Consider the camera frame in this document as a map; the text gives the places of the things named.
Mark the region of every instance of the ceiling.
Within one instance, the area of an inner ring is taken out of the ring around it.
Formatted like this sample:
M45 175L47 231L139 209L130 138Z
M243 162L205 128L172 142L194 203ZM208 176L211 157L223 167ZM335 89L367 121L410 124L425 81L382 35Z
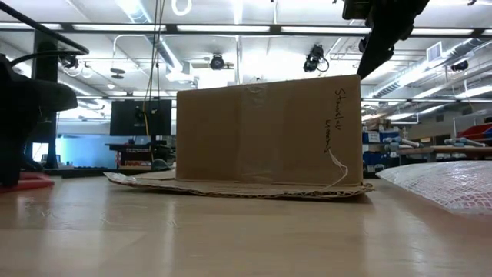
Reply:
M6 4L39 22L87 22L87 23L131 23L118 2L137 0L3 0ZM177 0L177 7L185 9L187 0ZM179 24L292 24L292 25L363 25L361 21L345 21L341 17L344 3L332 0L191 0L191 11L184 16L173 12L172 0L165 1L164 23ZM468 0L431 0L415 25L420 27L446 28L489 28L492 26L492 1L478 1L467 6ZM155 0L141 0L142 6L153 18ZM0 21L13 18L0 12ZM64 34L70 39L89 48L91 53L80 57L91 70L74 78L105 95L121 95L125 92L145 91L151 67L151 44L138 36L123 37L117 41L115 54L113 41L116 34ZM234 67L238 64L236 38L218 35L167 35L165 42L182 62L190 62L194 70L191 74L198 78L199 86L211 87L235 82L234 70L214 72L207 67L213 54L222 54L226 63ZM241 61L239 63L243 83L279 81L296 78L313 78L320 72L305 73L302 65L313 44L322 44L330 55L330 69L321 75L355 74L361 54L358 51L359 38L323 36L277 36L241 37ZM409 38L395 45L395 55L374 71L363 85L376 86L385 83L395 73L414 62L425 58L426 49L442 41L452 43L451 39ZM32 32L0 32L0 46L9 44L24 53L32 52L34 35ZM111 68L124 69L125 78L112 78ZM68 74L77 75L79 71ZM170 82L162 70L157 82L162 91L175 94L175 91L191 89L190 83ZM433 82L420 84L419 88L432 86Z

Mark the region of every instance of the white string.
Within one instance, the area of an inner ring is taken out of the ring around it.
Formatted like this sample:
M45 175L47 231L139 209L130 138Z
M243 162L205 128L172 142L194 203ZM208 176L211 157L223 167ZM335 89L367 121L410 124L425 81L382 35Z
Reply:
M329 189L330 187L338 184L341 180L343 180L345 177L347 177L348 175L348 167L344 164L342 164L338 159L337 157L335 157L335 155L333 155L333 153L331 152L331 149L328 150L328 153L330 153L330 157L331 157L331 160L333 161L333 163L335 165L338 165L338 168L340 168L340 170L344 173L336 182L334 182L333 184L331 185L327 185L326 187L320 189L320 191L324 191L326 189Z

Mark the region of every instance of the cable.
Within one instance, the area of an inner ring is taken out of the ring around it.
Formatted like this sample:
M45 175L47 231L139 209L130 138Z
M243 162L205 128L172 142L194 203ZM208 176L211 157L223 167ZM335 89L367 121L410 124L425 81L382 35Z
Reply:
M56 135L58 135L58 123L60 123L60 112L56 113L56 130L55 130Z
M325 58L325 57L321 57L321 60L324 60L326 62L326 65L327 65L327 68L325 70L321 70L320 67L319 67L319 64L317 66L317 70L321 73L323 72L327 72L328 69L330 69L330 63L328 62L328 60Z
M187 15L189 12L191 12L191 8L193 7L193 2L192 0L188 0L186 3L186 8L184 8L183 11L178 10L178 0L171 0L171 7L172 11L174 12L175 15L177 16L183 16Z
M60 56L60 55L85 55L85 53L80 51L58 51L58 50L38 52L29 55L24 55L20 58L16 58L15 60L10 62L10 66L14 67L21 62L25 62L33 58L44 58L44 57L52 57L52 56Z
M148 138L151 137L151 134L149 132L149 124L148 124L147 112L145 111L145 104L146 104L147 96L149 95L149 92L150 92L149 100L152 98L152 85L153 85L154 66L155 66L155 60L158 57L158 51L156 49L156 45L158 43L160 43L160 41L161 41L161 28L160 28L160 24L162 23L162 16L164 14L164 6L165 6L165 0L163 0L162 2L160 0L156 0L155 1L155 12L154 12L154 19L155 19L155 22L154 22L154 43L153 43L153 46L152 46L152 60L151 60L152 67L151 67L151 74L150 74L149 79L148 79L147 91L145 93L144 102L143 102L143 105L142 105L143 113L144 113L144 121L145 121L145 133L146 133L146 135L147 135ZM158 19L158 10L159 10L159 8L160 8L160 14L159 14L159 21L158 21L157 19ZM154 161L154 153L152 151L152 145L150 145L150 152L151 152L151 159L152 159L152 161Z
M75 74L72 74L72 73L70 73L70 72L67 70L67 68L66 68L65 66L63 66L63 62L62 62L62 59L60 58L60 56L58 57L58 61L61 63L61 70L63 70L63 72L64 72L66 75L70 76L70 77L77 77L77 76L79 76L79 75L82 73L82 70L84 69L84 68L82 68L80 72L77 72L77 73L75 73Z

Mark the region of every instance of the ceiling light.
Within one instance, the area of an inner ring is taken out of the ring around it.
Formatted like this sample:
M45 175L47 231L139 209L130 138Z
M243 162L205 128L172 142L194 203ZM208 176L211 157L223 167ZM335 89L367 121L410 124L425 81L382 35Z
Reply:
M389 120L400 120L400 119L403 119L403 118L410 117L412 115L414 115L414 114L413 113L409 113L409 112L405 112L405 113L401 113L401 114L397 114L397 115L388 116L386 119L389 119Z
M135 100L143 100L145 97L144 96L109 96L108 99L111 100L128 100L128 99L135 99Z
M418 125L419 122L391 122L392 125Z
M467 99L464 101L470 103L492 103L492 99Z
M102 96L77 96L77 99L95 100L95 99L102 99Z
M412 102L423 102L423 103L452 103L456 102L454 99L413 99Z
M463 92L463 93L457 95L456 98L474 97L474 96L488 93L491 91L492 91L492 85L485 85L485 86L480 87L480 88L468 89L466 92Z
M473 31L468 28L414 28L411 35L470 35Z
M62 26L59 24L42 24L46 28L49 28L51 30L62 30ZM0 23L0 28L3 29L14 29L14 30L31 30L32 27L25 24L25 23L19 23L19 22L2 22Z
M378 106L379 103L372 102L372 101L361 101L361 107L364 107L365 105L375 105L375 106Z
M178 25L180 32L269 32L269 26L259 25Z
M371 32L370 28L362 27L301 27L286 26L281 28L281 32L293 33L317 33L317 34L351 34L366 35Z
M157 96L168 96L168 94L165 91L152 91L152 92L146 92L146 91L133 91L133 96L147 96L147 97L157 97Z
M367 101L367 102L407 102L406 99L399 99L399 98L363 98L362 101Z
M423 110L422 112L419 112L419 114L425 115L425 114L431 113L431 112L433 112L433 111L435 111L435 110L437 110L439 108L442 108L442 107L444 107L444 105L439 105L439 106L435 106L435 107L432 107L432 108L428 108L428 109Z
M123 32L153 32L153 25L142 24L73 24L78 31L123 31ZM166 26L160 25L160 30L165 31Z

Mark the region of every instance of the wooden table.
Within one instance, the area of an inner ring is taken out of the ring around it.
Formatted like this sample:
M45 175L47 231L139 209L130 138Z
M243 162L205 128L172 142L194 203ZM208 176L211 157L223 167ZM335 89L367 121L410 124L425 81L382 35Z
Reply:
M492 147L454 147L454 146L430 146L418 149L401 149L397 153L400 155L427 155L428 162L436 162L437 154L465 154L471 159L483 159L492 156Z
M0 276L490 276L492 224L397 186L338 202L150 193L105 178L0 195Z

